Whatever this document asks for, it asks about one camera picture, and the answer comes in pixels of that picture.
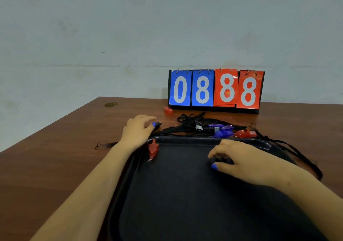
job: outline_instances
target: fingernail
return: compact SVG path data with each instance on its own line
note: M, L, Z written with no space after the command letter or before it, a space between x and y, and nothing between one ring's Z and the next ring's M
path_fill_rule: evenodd
M211 168L212 168L212 169L215 169L216 171L218 170L218 168L217 168L217 164L214 164L214 163L213 163L213 164L211 164Z

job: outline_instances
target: left hand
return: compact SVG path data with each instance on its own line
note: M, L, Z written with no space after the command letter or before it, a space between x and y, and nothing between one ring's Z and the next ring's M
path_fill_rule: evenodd
M123 134L119 143L132 152L141 147L149 138L155 126L150 124L148 127L144 125L156 119L155 116L137 115L135 118L128 120L123 129Z

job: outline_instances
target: wooden table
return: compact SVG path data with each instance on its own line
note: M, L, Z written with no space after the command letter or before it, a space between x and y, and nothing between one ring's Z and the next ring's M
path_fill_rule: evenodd
M118 105L105 108L108 102ZM0 240L29 240L108 149L129 118L148 114L175 126L190 111L163 113L167 100L99 97L0 153ZM256 124L272 139L318 163L323 183L343 197L343 105L261 103L260 114L206 113L233 124Z

